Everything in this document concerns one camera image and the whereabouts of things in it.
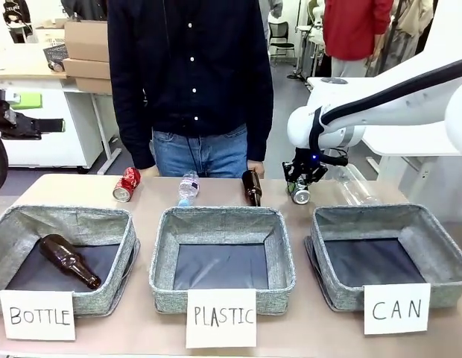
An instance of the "water bottle label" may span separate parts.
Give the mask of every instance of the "water bottle label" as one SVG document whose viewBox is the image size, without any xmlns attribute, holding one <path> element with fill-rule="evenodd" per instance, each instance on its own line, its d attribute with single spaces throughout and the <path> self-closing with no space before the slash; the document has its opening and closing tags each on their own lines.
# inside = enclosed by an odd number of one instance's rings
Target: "water bottle label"
<svg viewBox="0 0 462 358">
<path fill-rule="evenodd" d="M 200 190 L 200 185 L 195 180 L 192 180 L 190 178 L 183 178 L 183 180 L 181 182 L 185 183 L 185 184 L 188 184 L 188 185 L 191 185 L 192 187 L 194 187 L 198 191 Z"/>
</svg>

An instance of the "black chair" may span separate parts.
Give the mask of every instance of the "black chair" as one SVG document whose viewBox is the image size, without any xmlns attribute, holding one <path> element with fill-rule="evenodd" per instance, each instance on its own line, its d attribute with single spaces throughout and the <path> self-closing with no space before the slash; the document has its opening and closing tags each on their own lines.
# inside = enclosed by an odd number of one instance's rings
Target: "black chair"
<svg viewBox="0 0 462 358">
<path fill-rule="evenodd" d="M 289 23 L 288 22 L 280 22 L 279 24 L 269 23 L 269 48 L 275 47 L 276 53 L 272 54 L 270 57 L 277 57 L 277 56 L 287 56 L 288 51 L 292 51 L 294 53 L 294 57 L 296 57 L 296 50 L 294 49 L 294 44 L 289 42 Z M 279 50 L 285 51 L 284 54 L 280 54 Z"/>
</svg>

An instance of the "soda can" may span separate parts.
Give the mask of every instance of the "soda can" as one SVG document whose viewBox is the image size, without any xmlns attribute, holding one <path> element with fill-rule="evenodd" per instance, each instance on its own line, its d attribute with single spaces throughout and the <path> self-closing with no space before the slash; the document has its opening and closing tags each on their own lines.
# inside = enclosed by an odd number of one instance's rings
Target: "soda can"
<svg viewBox="0 0 462 358">
<path fill-rule="evenodd" d="M 117 185 L 115 185 L 113 197 L 122 203 L 130 201 L 141 179 L 142 177 L 138 169 L 126 168 L 124 175 L 120 178 Z"/>
<path fill-rule="evenodd" d="M 307 204 L 311 200 L 308 187 L 301 183 L 288 183 L 288 194 L 292 201 L 299 205 Z"/>
</svg>

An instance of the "paper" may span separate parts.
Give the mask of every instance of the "paper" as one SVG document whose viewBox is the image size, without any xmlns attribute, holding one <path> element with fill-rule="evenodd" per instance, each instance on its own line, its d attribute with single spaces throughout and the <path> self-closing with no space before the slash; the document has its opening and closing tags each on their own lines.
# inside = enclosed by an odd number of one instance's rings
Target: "paper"
<svg viewBox="0 0 462 358">
<path fill-rule="evenodd" d="M 365 286 L 365 334 L 427 330 L 430 292 L 429 283 Z"/>
<path fill-rule="evenodd" d="M 74 341 L 72 292 L 0 291 L 6 337 Z"/>
<path fill-rule="evenodd" d="M 187 348 L 255 346 L 255 289 L 188 291 Z"/>
</svg>

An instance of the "red can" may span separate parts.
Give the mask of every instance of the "red can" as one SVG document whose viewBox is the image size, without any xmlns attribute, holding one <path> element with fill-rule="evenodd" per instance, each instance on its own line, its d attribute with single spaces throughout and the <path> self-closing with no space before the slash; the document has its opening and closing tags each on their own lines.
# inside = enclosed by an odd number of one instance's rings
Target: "red can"
<svg viewBox="0 0 462 358">
<path fill-rule="evenodd" d="M 130 201 L 133 195 L 133 191 L 140 184 L 142 176 L 138 169 L 127 168 L 123 177 L 120 178 L 115 189 L 113 190 L 113 197 L 118 201 L 126 203 Z"/>
</svg>

